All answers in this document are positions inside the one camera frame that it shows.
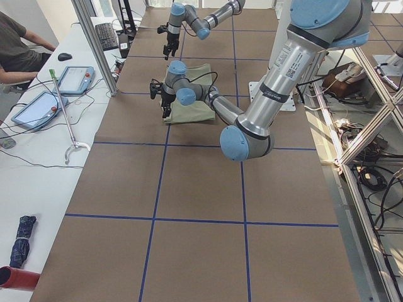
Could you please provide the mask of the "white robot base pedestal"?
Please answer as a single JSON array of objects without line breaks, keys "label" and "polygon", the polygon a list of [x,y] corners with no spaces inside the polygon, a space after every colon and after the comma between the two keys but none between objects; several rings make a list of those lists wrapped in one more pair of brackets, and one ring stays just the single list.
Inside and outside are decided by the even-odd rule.
[{"label": "white robot base pedestal", "polygon": [[[259,81],[252,81],[249,82],[248,88],[249,88],[249,99],[250,102],[253,102],[256,96],[258,95],[258,92],[261,91],[260,87],[262,85],[262,82]],[[263,95],[265,95],[267,98],[268,97],[274,97],[274,100],[276,101],[283,101],[281,111],[295,111],[296,110],[296,105],[293,100],[293,93],[291,92],[288,95],[287,100],[285,101],[285,95],[283,94],[278,94],[277,92],[273,92],[272,90],[267,89],[266,91],[262,92]]]}]

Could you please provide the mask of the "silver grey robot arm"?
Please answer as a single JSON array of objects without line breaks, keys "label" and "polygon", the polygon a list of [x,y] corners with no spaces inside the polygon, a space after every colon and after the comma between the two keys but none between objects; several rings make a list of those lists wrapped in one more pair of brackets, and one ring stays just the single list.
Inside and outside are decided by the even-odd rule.
[{"label": "silver grey robot arm", "polygon": [[204,40],[209,36],[210,31],[224,20],[233,15],[241,14],[244,5],[245,1],[242,0],[228,1],[213,13],[200,18],[192,5],[172,3],[168,22],[157,28],[158,34],[167,33],[167,44],[163,48],[164,59],[168,60],[170,55],[175,56],[179,48],[179,36],[184,22],[199,39]]},{"label": "silver grey robot arm", "polygon": [[226,123],[220,134],[223,154],[233,161],[265,156],[274,145],[270,126],[314,57],[326,50],[359,47],[368,40],[371,1],[292,1],[287,40],[263,76],[247,110],[229,102],[213,85],[194,84],[186,65],[173,60],[162,82],[152,80],[150,96],[162,99],[164,116],[171,104],[206,103]]}]

